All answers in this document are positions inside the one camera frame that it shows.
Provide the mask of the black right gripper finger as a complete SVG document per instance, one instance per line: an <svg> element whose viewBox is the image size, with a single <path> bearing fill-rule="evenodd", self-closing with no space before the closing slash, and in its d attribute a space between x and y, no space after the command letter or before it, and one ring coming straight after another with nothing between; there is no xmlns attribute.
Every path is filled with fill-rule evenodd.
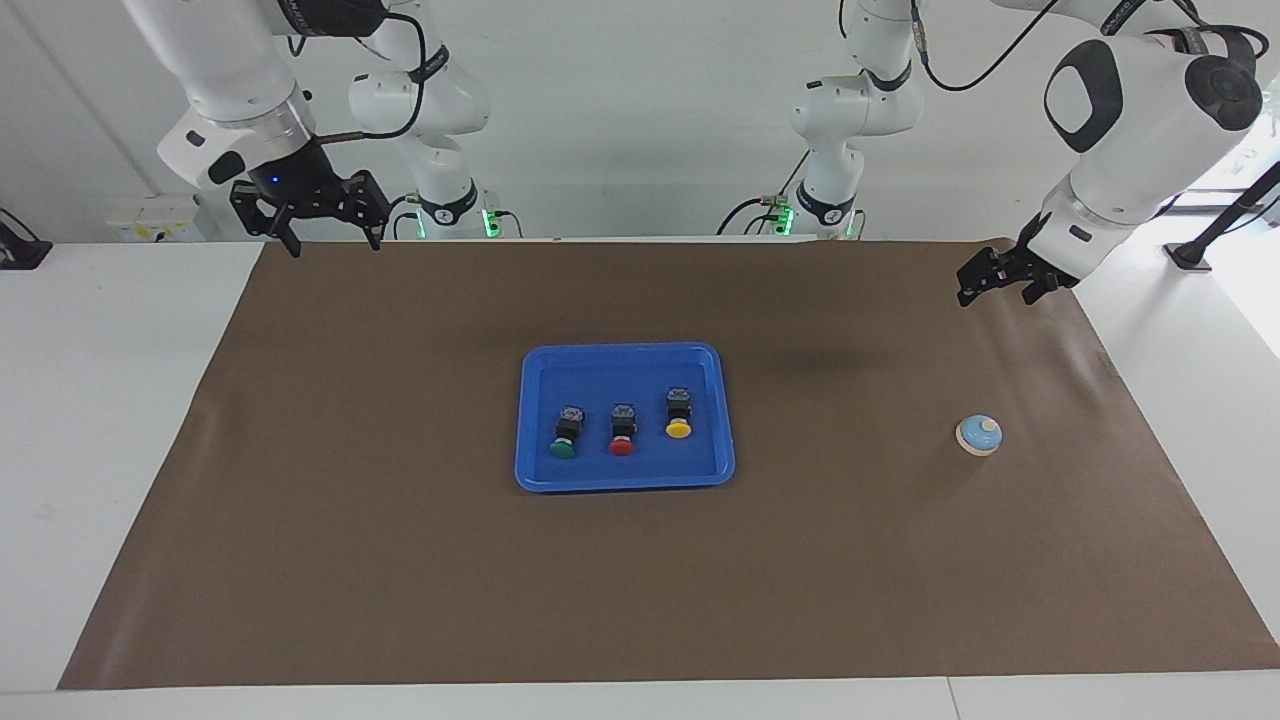
<svg viewBox="0 0 1280 720"><path fill-rule="evenodd" d="M372 251L380 251L390 222L390 201L370 170L357 170L340 179L335 218L360 228Z"/></svg>
<svg viewBox="0 0 1280 720"><path fill-rule="evenodd" d="M246 179L232 183L229 201L247 234L276 240L292 258L301 256L302 243L291 227L293 219L291 205L275 208L255 183Z"/></svg>

